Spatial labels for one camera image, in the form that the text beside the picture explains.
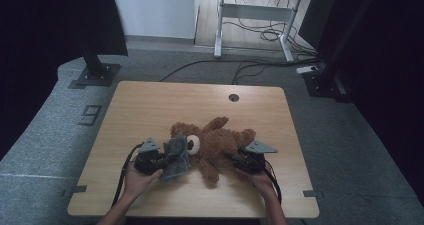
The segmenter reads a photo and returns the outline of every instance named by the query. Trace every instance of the white desk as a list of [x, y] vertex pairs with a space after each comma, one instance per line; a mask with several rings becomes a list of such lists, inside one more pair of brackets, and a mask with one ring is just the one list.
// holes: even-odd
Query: white desk
[[224, 0], [219, 1], [219, 17], [218, 17], [218, 30], [215, 37], [215, 58], [221, 57], [222, 50], [222, 19], [224, 17], [230, 18], [245, 18], [256, 20], [269, 20], [286, 22], [287, 26], [280, 37], [281, 47], [283, 48], [284, 55], [287, 61], [293, 61], [293, 56], [290, 51], [290, 44], [287, 39], [290, 34], [293, 21], [296, 17], [299, 8], [300, 0], [296, 0], [295, 5], [291, 8], [277, 8], [277, 7], [264, 7], [264, 6], [251, 6], [240, 4], [224, 3]]

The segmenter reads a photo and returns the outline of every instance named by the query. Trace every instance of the teddy bear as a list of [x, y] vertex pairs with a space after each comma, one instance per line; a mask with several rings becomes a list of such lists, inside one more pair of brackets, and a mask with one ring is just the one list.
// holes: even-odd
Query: teddy bear
[[227, 155], [236, 155], [254, 141], [256, 132], [245, 129], [242, 132], [223, 128], [227, 117], [217, 117], [203, 129], [193, 124], [178, 122], [171, 127], [171, 137], [183, 133], [187, 137], [190, 160], [197, 163], [203, 178], [212, 184], [219, 180], [221, 168], [235, 169]]

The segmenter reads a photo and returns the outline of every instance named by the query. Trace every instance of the floor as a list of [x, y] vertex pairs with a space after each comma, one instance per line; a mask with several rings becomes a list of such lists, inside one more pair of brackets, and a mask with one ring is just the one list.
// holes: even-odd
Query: floor
[[[279, 52], [227, 49], [218, 63], [211, 48], [190, 41], [130, 37], [127, 44], [128, 57], [100, 56], [102, 62], [122, 65], [111, 87], [69, 89], [84, 69], [82, 59], [59, 68], [50, 97], [0, 163], [0, 224], [98, 221], [72, 217], [67, 206], [120, 81], [159, 81], [202, 60], [208, 62], [165, 82], [231, 84], [240, 64], [232, 61], [284, 59]], [[301, 66], [249, 68], [244, 75], [264, 70], [239, 80], [241, 85], [282, 87], [286, 93], [320, 208], [318, 218], [291, 218], [290, 224], [424, 224], [423, 206], [356, 107], [310, 97], [296, 74]], [[101, 106], [99, 117], [93, 126], [78, 125], [87, 105]]]
[[[295, 3], [295, 0], [225, 0], [225, 2], [270, 7], [292, 7]], [[303, 17], [305, 16], [309, 2], [310, 0], [301, 0], [296, 19], [293, 23], [294, 29], [292, 29], [290, 32], [291, 36], [296, 36], [297, 30], [300, 28]], [[195, 40], [195, 44], [197, 46], [214, 46], [215, 34], [218, 27], [218, 4], [219, 0], [200, 0]], [[272, 24], [273, 29], [280, 31], [284, 30], [283, 24], [279, 22], [272, 22]], [[266, 40], [275, 39], [275, 35], [266, 33], [264, 34], [264, 39], [261, 39], [260, 32], [253, 32], [247, 29], [243, 29], [240, 27], [241, 25], [244, 25], [245, 28], [247, 27], [247, 29], [250, 30], [263, 31], [270, 28], [270, 21], [224, 18], [222, 30], [223, 47], [251, 48], [275, 51], [281, 50], [281, 45], [278, 40]]]

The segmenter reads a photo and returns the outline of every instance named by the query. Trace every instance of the wire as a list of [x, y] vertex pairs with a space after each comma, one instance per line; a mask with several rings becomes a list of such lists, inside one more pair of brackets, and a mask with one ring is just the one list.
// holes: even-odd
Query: wire
[[170, 76], [172, 76], [174, 73], [177, 73], [180, 70], [183, 70], [186, 67], [190, 67], [192, 65], [196, 65], [199, 63], [224, 63], [224, 62], [228, 62], [228, 63], [239, 63], [239, 62], [244, 62], [245, 60], [238, 60], [238, 61], [224, 61], [224, 60], [202, 60], [202, 61], [196, 61], [196, 62], [192, 62], [189, 64], [186, 64], [182, 67], [177, 68], [176, 70], [172, 71], [171, 73], [169, 73], [168, 75], [166, 75], [164, 78], [162, 78], [161, 80], [159, 80], [159, 82], [163, 82], [164, 80], [166, 80], [167, 78], [169, 78]]
[[[288, 7], [289, 4], [290, 4], [290, 0], [287, 0], [286, 7]], [[245, 25], [241, 21], [240, 18], [238, 19], [238, 21], [239, 21], [240, 24], [237, 24], [237, 23], [234, 23], [234, 22], [224, 22], [223, 24], [231, 24], [231, 25], [238, 26], [242, 29], [245, 29], [245, 30], [248, 30], [248, 31], [251, 31], [251, 32], [260, 33], [260, 38], [264, 41], [279, 40], [281, 38], [281, 36], [283, 35], [285, 28], [286, 28], [286, 23], [282, 23], [282, 22], [272, 24], [272, 21], [270, 21], [269, 26], [248, 26], [248, 25]], [[281, 31], [281, 30], [275, 29], [274, 26], [277, 26], [277, 25], [284, 25], [283, 30]], [[297, 31], [296, 27], [292, 26], [292, 28], [295, 30], [295, 34], [294, 34], [293, 37], [290, 37], [290, 34], [289, 34], [288, 42], [292, 46], [293, 50], [295, 52], [299, 53], [296, 57], [297, 60], [299, 60], [300, 56], [317, 57], [318, 53], [314, 49], [302, 46], [302, 45], [300, 45], [299, 43], [296, 42], [296, 35], [297, 35], [298, 31]]]
[[[265, 69], [270, 68], [270, 67], [288, 67], [288, 66], [308, 64], [308, 63], [317, 63], [317, 62], [321, 62], [321, 59], [312, 58], [312, 59], [305, 59], [305, 60], [301, 60], [301, 61], [297, 61], [297, 62], [290, 62], [290, 63], [287, 63], [287, 62], [286, 63], [284, 63], [284, 62], [268, 62], [268, 63], [253, 63], [253, 64], [248, 64], [248, 65], [245, 65], [243, 67], [239, 67], [237, 69], [236, 73], [234, 74], [232, 84], [238, 85], [239, 84], [238, 81], [242, 77], [257, 76], [257, 75], [261, 74]], [[248, 75], [238, 76], [238, 74], [242, 70], [245, 70], [247, 68], [252, 68], [252, 67], [258, 67], [258, 66], [264, 66], [264, 68], [262, 70], [260, 70], [259, 72], [256, 72], [254, 74], [248, 74]]]
[[278, 197], [278, 201], [281, 204], [281, 189], [280, 189], [280, 185], [278, 185], [278, 181], [277, 178], [274, 176], [265, 168], [262, 167], [262, 171], [269, 177], [269, 179], [271, 179], [272, 184], [274, 185], [275, 190], [277, 191], [277, 197]]
[[269, 167], [271, 168], [272, 175], [274, 175], [274, 177], [276, 178], [277, 176], [275, 176], [274, 168], [272, 167], [271, 163], [267, 160], [265, 160], [265, 162], [268, 163]]
[[277, 4], [275, 4], [276, 7], [278, 7], [278, 5], [280, 5], [280, 1], [281, 0], [278, 0]]
[[113, 207], [113, 205], [115, 205], [115, 203], [118, 201], [119, 194], [121, 194], [121, 189], [122, 189], [122, 185], [123, 185], [123, 182], [124, 182], [125, 172], [127, 171], [128, 164], [130, 163], [132, 154], [134, 153], [134, 151], [137, 148], [140, 148], [143, 144], [144, 144], [144, 142], [141, 143], [141, 144], [136, 145], [131, 150], [130, 154], [128, 154], [127, 159], [125, 160], [124, 165], [122, 166], [121, 175], [119, 177], [119, 182], [118, 182], [118, 187], [116, 188], [115, 197], [113, 198], [113, 202], [112, 202], [112, 206], [111, 207]]

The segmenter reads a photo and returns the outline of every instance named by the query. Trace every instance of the teddy bear nose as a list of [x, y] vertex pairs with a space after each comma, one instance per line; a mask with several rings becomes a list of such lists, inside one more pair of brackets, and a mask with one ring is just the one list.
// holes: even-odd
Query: teddy bear nose
[[193, 142], [193, 140], [190, 140], [190, 142], [188, 142], [188, 144], [187, 144], [187, 148], [188, 148], [188, 150], [192, 150], [193, 147], [194, 147], [194, 142]]

